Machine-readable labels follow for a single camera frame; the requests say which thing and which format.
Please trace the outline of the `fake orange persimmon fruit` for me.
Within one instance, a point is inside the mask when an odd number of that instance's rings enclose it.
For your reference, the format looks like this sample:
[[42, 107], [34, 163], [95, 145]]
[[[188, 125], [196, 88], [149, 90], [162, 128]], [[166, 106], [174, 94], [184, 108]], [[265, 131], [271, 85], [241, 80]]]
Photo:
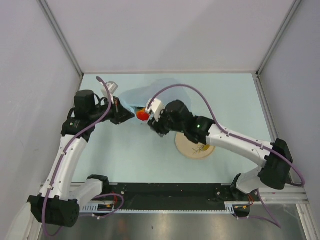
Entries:
[[146, 112], [146, 110], [140, 109], [136, 112], [136, 117], [140, 120], [140, 121], [148, 121], [150, 118], [150, 115]]

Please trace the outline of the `round beige ceramic plate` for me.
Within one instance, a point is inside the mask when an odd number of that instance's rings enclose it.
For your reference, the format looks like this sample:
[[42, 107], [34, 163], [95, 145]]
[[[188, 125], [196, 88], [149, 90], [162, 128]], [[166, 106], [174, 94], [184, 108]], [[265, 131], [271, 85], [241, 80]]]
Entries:
[[193, 160], [203, 160], [209, 157], [216, 149], [211, 145], [206, 151], [202, 151], [203, 143], [193, 143], [184, 136], [183, 133], [177, 133], [175, 136], [175, 146], [177, 150], [185, 157]]

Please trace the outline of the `fake yellow banana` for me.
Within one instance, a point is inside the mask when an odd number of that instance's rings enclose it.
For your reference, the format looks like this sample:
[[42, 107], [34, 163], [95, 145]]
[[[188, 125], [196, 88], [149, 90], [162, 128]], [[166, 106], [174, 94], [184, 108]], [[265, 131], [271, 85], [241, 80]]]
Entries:
[[204, 151], [207, 151], [210, 147], [211, 146], [207, 144], [207, 145], [204, 145], [201, 150], [204, 152]]

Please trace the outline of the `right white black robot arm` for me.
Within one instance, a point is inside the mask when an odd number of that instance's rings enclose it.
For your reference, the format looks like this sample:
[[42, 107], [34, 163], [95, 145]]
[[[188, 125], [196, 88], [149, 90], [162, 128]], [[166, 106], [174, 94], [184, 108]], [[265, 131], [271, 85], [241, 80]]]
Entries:
[[256, 164], [256, 168], [237, 174], [232, 181], [230, 194], [235, 200], [242, 201], [260, 188], [285, 188], [293, 159], [284, 140], [262, 141], [219, 128], [213, 119], [194, 116], [180, 100], [164, 105], [157, 98], [150, 99], [145, 107], [145, 111], [153, 115], [148, 125], [161, 137], [171, 131], [182, 133], [194, 144], [223, 148]]

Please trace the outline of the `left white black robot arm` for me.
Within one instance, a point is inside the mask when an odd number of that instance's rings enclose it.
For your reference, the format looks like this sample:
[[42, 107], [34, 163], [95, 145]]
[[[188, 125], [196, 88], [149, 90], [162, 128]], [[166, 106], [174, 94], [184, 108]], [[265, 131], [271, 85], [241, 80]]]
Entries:
[[74, 107], [62, 125], [59, 151], [47, 180], [39, 193], [27, 200], [38, 222], [70, 228], [87, 203], [95, 197], [100, 200], [110, 198], [112, 188], [108, 177], [92, 174], [74, 191], [71, 191], [72, 179], [95, 130], [94, 123], [110, 121], [119, 125], [134, 116], [117, 97], [113, 96], [111, 100], [99, 98], [92, 90], [76, 93]]

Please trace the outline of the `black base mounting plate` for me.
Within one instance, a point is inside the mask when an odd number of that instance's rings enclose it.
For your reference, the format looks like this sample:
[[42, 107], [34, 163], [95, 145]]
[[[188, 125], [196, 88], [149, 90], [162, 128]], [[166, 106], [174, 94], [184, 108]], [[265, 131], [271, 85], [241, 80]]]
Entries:
[[92, 200], [80, 211], [117, 213], [249, 213], [257, 192], [241, 193], [222, 183], [112, 183], [111, 196]]

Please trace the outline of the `right aluminium corner post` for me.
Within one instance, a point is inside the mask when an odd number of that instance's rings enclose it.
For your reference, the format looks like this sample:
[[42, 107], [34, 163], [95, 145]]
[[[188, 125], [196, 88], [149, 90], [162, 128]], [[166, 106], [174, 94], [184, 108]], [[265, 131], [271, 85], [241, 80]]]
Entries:
[[283, 35], [285, 34], [287, 28], [289, 27], [292, 19], [294, 18], [295, 14], [297, 13], [300, 5], [302, 4], [303, 0], [294, 0], [292, 5], [290, 6], [287, 14], [284, 17], [278, 31], [276, 32], [275, 37], [273, 38], [265, 56], [263, 57], [259, 67], [255, 71], [255, 75], [259, 78], [262, 74], [263, 70], [265, 69], [266, 65], [268, 64], [272, 54], [276, 50], [280, 40], [282, 39]]

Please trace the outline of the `aluminium corner post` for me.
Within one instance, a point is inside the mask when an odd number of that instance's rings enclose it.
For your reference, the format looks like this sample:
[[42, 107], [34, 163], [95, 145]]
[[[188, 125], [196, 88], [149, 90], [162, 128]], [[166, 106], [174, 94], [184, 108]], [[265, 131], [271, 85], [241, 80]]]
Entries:
[[83, 79], [84, 73], [62, 31], [62, 29], [59, 26], [58, 21], [56, 20], [56, 17], [53, 13], [53, 11], [51, 10], [48, 2], [46, 0], [37, 0], [36, 1], [40, 7], [40, 9], [42, 10], [45, 18], [47, 19], [50, 27], [52, 28], [55, 36], [57, 37], [63, 51], [65, 52], [67, 58], [69, 59], [69, 61], [71, 62], [72, 67], [74, 68], [75, 72], [77, 73], [78, 77], [80, 80]]
[[266, 65], [268, 64], [272, 54], [276, 50], [280, 40], [282, 39], [283, 35], [285, 34], [287, 28], [289, 27], [292, 19], [294, 18], [295, 14], [297, 13], [300, 5], [302, 4], [303, 0], [294, 0], [292, 5], [290, 6], [287, 14], [284, 17], [278, 31], [276, 32], [275, 37], [273, 38], [265, 56], [263, 57], [259, 67], [255, 71], [255, 75], [259, 78], [262, 74], [263, 70], [265, 69]]

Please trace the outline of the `left aluminium corner post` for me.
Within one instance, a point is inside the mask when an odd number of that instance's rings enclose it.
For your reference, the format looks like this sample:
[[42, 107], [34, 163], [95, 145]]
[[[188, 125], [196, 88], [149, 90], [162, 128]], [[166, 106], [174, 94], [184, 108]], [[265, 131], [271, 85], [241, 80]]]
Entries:
[[58, 21], [56, 20], [56, 17], [53, 13], [53, 11], [51, 10], [48, 2], [46, 0], [37, 0], [36, 1], [40, 7], [40, 9], [42, 10], [45, 18], [47, 19], [50, 27], [52, 28], [55, 36], [57, 37], [63, 51], [65, 52], [67, 58], [69, 59], [69, 61], [71, 62], [72, 67], [74, 68], [75, 72], [77, 73], [78, 77], [80, 80], [83, 79], [84, 73], [62, 31], [62, 29], [59, 26]]

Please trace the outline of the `aluminium front frame rail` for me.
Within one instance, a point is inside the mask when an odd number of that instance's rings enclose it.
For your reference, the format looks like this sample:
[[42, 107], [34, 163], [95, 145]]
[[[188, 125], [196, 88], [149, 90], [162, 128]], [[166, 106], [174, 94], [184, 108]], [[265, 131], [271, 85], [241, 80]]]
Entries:
[[262, 200], [267, 204], [308, 204], [309, 199], [303, 187], [286, 184], [283, 190], [268, 187], [259, 189]]

